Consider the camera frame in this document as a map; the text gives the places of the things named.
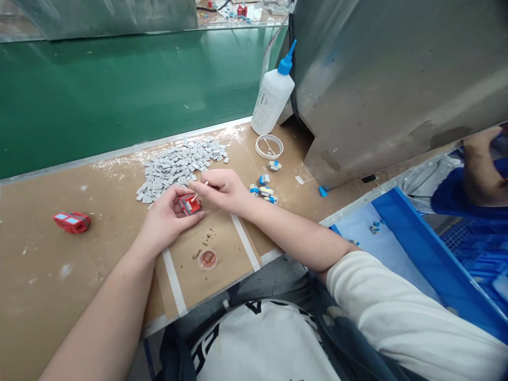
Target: cable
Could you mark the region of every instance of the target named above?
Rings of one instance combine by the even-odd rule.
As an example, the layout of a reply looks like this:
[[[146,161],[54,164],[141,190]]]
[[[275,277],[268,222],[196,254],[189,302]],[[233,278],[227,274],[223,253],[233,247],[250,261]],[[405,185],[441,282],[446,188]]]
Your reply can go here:
[[[196,7],[196,9],[201,10],[201,11],[218,12],[230,2],[231,2],[231,0],[226,0],[226,2],[224,4],[222,4],[222,6],[220,8],[217,8],[217,9],[208,8],[208,7]]]
[[[288,33],[289,33],[289,46],[293,45],[293,41],[295,40],[295,31],[293,29],[293,19],[294,15],[293,13],[289,14],[289,21],[288,21]],[[292,80],[295,81],[295,66],[296,66],[296,56],[295,51],[293,51],[293,67],[291,68],[291,71],[289,72],[289,76],[291,76]],[[305,127],[306,129],[309,129],[307,125],[304,123],[304,121],[300,118],[300,114],[298,113],[298,107],[296,105],[296,87],[291,92],[291,96],[289,97],[291,99],[291,108],[293,109],[293,115],[295,116],[296,122],[300,124],[301,126]]]

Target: white plastic bottle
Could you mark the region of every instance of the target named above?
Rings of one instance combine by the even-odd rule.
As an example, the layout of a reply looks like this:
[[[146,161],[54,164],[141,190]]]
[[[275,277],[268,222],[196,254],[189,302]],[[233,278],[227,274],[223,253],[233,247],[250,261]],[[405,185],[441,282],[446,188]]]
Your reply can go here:
[[[251,121],[252,128],[258,135],[271,133],[295,87],[295,83],[289,76],[293,66],[291,59],[295,44],[296,40],[287,56],[280,61],[279,67],[263,76]]]

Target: person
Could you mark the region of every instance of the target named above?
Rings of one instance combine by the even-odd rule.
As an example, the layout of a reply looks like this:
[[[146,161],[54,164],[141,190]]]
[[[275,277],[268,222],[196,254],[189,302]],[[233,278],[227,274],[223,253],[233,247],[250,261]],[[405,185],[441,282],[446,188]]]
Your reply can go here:
[[[370,254],[311,220],[253,197],[233,170],[207,171],[201,178],[206,181],[209,186],[190,186],[257,225],[310,270],[315,314],[284,300],[251,301],[212,324],[192,351],[169,326],[157,379],[485,381],[505,374],[507,345],[423,295]],[[132,247],[41,381],[126,379],[155,258],[205,215],[183,215],[177,200],[191,192],[172,186],[155,201]]]
[[[508,123],[465,138],[464,163],[440,155],[412,170],[401,190],[423,213],[508,220],[508,157],[494,161],[489,151],[503,130],[508,136]]]

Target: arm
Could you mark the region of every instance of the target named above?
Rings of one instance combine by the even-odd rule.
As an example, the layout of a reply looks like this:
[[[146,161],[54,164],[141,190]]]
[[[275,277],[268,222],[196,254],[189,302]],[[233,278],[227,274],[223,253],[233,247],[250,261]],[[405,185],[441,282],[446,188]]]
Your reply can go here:
[[[358,250],[330,229],[254,197],[233,170],[207,171],[201,181],[208,181],[213,187],[192,182],[191,188],[219,207],[257,225],[295,260],[324,277],[340,258]]]
[[[423,295],[370,254],[315,222],[255,198],[231,170],[207,171],[201,181],[214,187],[191,187],[258,225],[300,263],[321,271],[330,294],[376,350],[429,379],[497,380],[503,373],[506,345]]]
[[[477,206],[508,206],[508,183],[494,166],[489,146],[501,132],[494,127],[464,139],[464,190]]]
[[[508,347],[446,310],[366,252],[328,272],[326,287],[380,353],[430,380],[503,379]]]
[[[192,193],[169,188],[145,219],[132,247],[120,259],[40,380],[124,380],[138,346],[156,256],[204,212],[184,217],[178,198]]]

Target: blue nozzle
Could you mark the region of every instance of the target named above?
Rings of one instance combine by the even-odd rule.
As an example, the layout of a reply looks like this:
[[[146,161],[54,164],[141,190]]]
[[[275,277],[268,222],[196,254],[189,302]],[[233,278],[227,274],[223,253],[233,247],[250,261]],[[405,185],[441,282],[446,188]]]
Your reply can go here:
[[[293,41],[293,45],[291,45],[291,49],[289,50],[286,57],[282,59],[279,63],[279,67],[277,68],[277,71],[281,73],[282,75],[288,75],[291,71],[291,68],[293,66],[293,63],[291,62],[291,59],[293,58],[293,50],[295,50],[296,40]]]

